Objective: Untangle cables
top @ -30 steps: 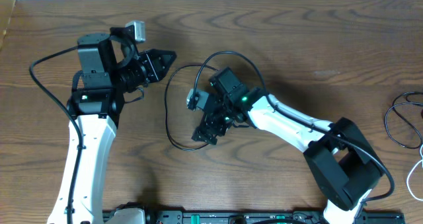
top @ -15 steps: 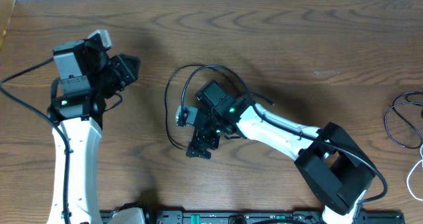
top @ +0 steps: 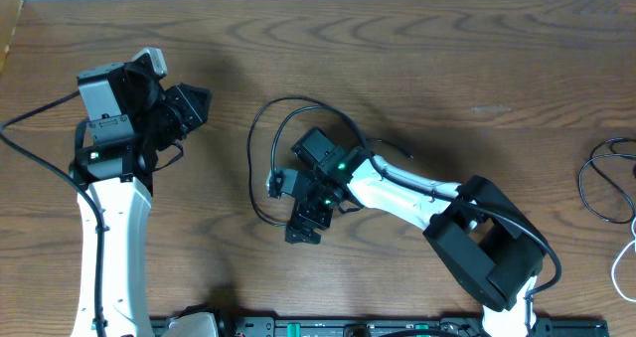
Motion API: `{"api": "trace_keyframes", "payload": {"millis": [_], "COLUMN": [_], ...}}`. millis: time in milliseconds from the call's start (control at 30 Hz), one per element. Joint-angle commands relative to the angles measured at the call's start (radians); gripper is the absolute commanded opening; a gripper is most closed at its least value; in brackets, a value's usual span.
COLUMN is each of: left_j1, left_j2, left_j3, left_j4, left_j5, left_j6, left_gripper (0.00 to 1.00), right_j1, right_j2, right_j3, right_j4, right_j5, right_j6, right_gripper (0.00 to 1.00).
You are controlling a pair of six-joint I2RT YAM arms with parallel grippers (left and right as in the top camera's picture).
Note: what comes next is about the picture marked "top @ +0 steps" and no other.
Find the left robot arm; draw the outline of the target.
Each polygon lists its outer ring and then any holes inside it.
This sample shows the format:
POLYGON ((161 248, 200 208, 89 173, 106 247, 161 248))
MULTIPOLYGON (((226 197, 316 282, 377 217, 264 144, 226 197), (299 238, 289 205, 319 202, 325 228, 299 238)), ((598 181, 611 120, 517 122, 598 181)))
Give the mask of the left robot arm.
POLYGON ((145 238, 159 152, 179 147, 208 119, 205 88, 160 85, 147 54, 78 76, 88 118, 70 165, 79 185, 82 255, 75 336, 151 336, 145 238))

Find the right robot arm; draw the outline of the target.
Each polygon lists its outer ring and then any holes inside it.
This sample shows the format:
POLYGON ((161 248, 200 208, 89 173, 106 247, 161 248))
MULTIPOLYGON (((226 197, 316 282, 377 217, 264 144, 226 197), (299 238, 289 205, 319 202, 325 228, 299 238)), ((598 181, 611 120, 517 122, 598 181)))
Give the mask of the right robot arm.
POLYGON ((270 196, 294 200, 288 243, 319 244, 344 202, 389 213, 421 229, 451 275, 482 304, 487 335, 533 334, 534 296, 556 284, 562 269, 537 283, 544 259, 556 253, 494 183, 481 176, 465 184, 426 179, 390 164, 368 144, 346 150, 317 127, 292 151, 302 169, 272 168, 267 182, 270 196))

